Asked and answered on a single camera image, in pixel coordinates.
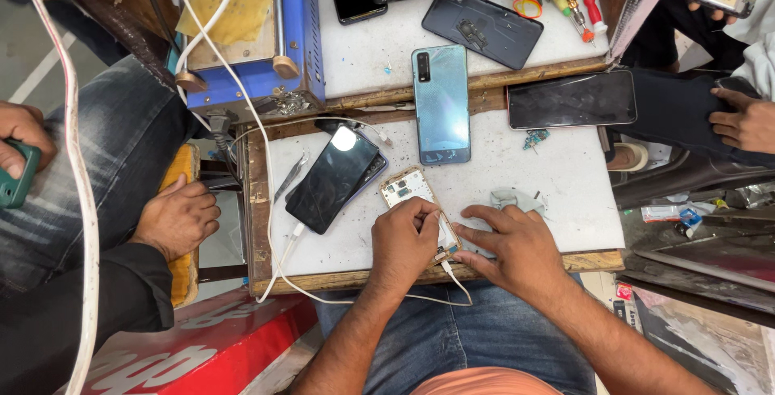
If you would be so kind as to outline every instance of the phone camera module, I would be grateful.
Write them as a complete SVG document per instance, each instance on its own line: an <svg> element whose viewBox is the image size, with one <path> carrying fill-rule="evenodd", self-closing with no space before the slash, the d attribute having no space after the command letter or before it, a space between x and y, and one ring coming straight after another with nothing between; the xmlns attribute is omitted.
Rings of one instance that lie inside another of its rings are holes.
<svg viewBox="0 0 775 395"><path fill-rule="evenodd" d="M417 76L420 83L431 81L431 68L427 52L417 54Z"/></svg>

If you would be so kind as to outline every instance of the black phone back cover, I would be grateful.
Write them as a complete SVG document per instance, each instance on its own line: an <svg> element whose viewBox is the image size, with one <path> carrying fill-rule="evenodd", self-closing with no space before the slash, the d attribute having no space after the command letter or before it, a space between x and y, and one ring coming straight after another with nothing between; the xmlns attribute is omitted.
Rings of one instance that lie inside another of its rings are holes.
<svg viewBox="0 0 775 395"><path fill-rule="evenodd" d="M489 0L433 0L422 27L510 69L521 69L543 24Z"/></svg>

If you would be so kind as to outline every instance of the shoe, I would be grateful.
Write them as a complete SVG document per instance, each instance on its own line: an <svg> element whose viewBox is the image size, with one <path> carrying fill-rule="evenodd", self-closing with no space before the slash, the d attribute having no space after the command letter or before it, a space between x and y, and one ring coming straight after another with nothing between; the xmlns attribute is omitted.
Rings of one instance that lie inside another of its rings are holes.
<svg viewBox="0 0 775 395"><path fill-rule="evenodd" d="M615 142L616 155L607 163L608 171L631 172L643 169L649 162L649 151L641 144Z"/></svg>

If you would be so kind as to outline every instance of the wooden stool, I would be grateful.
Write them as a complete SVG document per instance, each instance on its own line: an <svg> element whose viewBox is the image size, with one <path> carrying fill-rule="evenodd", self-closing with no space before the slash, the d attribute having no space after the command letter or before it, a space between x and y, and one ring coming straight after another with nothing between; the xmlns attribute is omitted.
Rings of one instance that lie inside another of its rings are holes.
<svg viewBox="0 0 775 395"><path fill-rule="evenodd" d="M199 180L200 170L199 146L183 144L175 155L172 164L161 180L159 191L171 185L178 179L181 172L186 175L186 182ZM167 264L172 272L172 307L178 308L189 304L196 298L199 291L199 248L187 255Z"/></svg>

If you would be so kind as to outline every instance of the black sleeve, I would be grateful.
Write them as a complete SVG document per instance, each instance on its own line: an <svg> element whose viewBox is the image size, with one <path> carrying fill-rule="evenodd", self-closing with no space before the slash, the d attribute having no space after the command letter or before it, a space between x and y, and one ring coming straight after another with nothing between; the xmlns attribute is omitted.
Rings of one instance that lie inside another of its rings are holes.
<svg viewBox="0 0 775 395"><path fill-rule="evenodd" d="M53 393L70 379L81 340L83 268L0 302L0 393ZM172 273L159 251L124 244L100 254L94 352L118 331L174 325Z"/></svg>

